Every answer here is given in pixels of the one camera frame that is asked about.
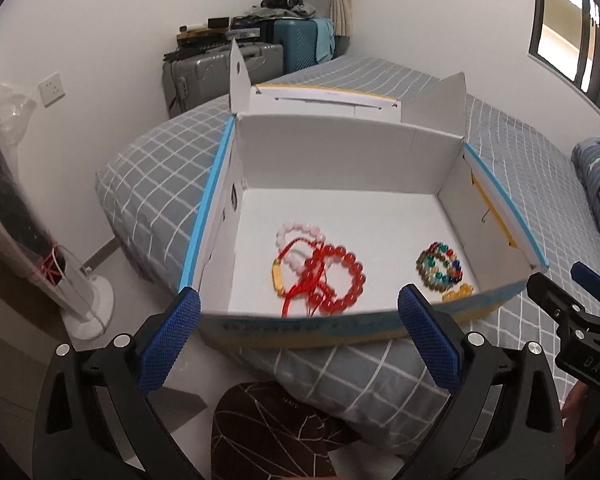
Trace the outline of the dark framed window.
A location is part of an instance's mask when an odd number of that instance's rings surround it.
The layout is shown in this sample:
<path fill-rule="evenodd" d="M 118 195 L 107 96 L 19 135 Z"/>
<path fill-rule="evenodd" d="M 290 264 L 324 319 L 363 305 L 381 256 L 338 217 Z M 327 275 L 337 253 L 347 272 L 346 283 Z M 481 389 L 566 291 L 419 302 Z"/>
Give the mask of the dark framed window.
<path fill-rule="evenodd" d="M 595 0 L 534 0 L 529 53 L 600 110 L 600 6 Z"/>

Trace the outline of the yellow blue cardboard box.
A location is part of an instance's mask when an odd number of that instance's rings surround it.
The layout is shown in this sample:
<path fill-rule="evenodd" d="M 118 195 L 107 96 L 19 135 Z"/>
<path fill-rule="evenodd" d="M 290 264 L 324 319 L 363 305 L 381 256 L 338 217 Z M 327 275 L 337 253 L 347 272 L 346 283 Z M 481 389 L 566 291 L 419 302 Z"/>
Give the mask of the yellow blue cardboard box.
<path fill-rule="evenodd" d="M 547 258 L 469 144 L 463 74 L 405 100 L 253 84 L 230 51 L 230 117 L 180 284 L 226 348 L 320 348 L 405 333 L 415 285 L 458 322 L 482 318 Z"/>

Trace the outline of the grey hard suitcase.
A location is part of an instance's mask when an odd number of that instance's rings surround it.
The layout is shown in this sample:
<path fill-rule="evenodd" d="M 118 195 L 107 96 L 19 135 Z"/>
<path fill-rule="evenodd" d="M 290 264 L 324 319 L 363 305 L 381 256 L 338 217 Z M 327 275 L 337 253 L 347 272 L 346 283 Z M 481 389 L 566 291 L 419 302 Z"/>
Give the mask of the grey hard suitcase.
<path fill-rule="evenodd" d="M 284 48 L 280 44 L 240 44 L 253 84 L 269 81 L 284 73 Z M 207 103 L 230 90 L 230 45 L 193 55 L 186 49 L 163 58 L 162 86 L 169 117 Z"/>

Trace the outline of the teal suitcase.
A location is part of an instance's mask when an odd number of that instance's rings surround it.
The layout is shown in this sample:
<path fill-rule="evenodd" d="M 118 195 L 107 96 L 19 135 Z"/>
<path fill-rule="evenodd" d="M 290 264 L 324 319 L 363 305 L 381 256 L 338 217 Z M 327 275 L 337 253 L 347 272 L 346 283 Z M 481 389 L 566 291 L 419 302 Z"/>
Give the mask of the teal suitcase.
<path fill-rule="evenodd" d="M 329 18 L 281 18 L 274 22 L 273 40 L 283 47 L 285 74 L 327 63 L 335 56 L 334 25 Z"/>

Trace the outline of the white wall socket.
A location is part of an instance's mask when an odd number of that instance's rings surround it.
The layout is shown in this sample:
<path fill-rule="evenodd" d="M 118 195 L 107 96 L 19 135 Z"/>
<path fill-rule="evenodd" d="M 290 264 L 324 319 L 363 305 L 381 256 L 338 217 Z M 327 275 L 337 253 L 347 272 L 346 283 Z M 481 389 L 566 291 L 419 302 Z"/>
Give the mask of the white wall socket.
<path fill-rule="evenodd" d="M 38 93 L 41 103 L 44 107 L 50 107 L 65 95 L 65 88 L 62 84 L 61 74 L 53 73 L 38 84 Z"/>

